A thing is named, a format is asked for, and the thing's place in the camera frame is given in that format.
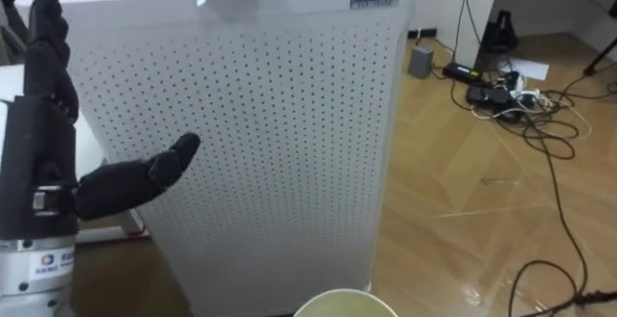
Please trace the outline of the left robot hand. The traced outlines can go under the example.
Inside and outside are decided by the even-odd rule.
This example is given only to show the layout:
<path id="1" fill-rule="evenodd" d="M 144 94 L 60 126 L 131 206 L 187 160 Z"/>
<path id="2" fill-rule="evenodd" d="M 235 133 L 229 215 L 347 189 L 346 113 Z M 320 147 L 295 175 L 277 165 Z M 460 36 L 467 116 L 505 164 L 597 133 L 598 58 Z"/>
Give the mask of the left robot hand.
<path id="1" fill-rule="evenodd" d="M 73 236 L 78 222 L 123 213 L 166 193 L 201 145 L 194 132 L 149 158 L 76 174 L 79 100 L 68 74 L 60 0 L 33 0 L 22 93 L 7 104 L 1 155 L 1 238 Z"/>

